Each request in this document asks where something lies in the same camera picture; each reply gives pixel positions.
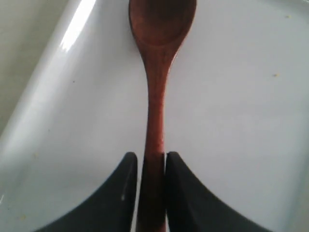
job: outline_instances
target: black rubber piece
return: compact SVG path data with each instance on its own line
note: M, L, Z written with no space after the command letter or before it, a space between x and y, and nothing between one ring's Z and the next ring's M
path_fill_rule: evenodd
M126 153L113 174L80 206L37 232L129 232L137 183L137 158Z
M177 152L168 153L165 180L171 232L270 232L212 194Z

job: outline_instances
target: wooden spoon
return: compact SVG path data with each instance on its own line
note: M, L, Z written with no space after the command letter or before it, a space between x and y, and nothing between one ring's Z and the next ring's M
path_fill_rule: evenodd
M196 0L130 0L129 20L148 83L148 123L138 232L164 232L163 105L169 68L195 15Z

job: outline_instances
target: brown spoon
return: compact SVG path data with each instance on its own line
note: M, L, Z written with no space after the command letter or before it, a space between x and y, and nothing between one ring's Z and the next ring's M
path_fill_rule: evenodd
M195 15L196 0L130 0L131 30L145 66L148 123L138 232L164 232L163 105L168 72Z

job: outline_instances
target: white porcelain surface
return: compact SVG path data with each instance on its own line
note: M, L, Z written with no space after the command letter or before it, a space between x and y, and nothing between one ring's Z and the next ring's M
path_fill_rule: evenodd
M31 231L89 196L127 151L141 165L143 64L127 0L71 0L0 138L1 231ZM170 72L166 150L275 232L309 158L309 4L199 0Z

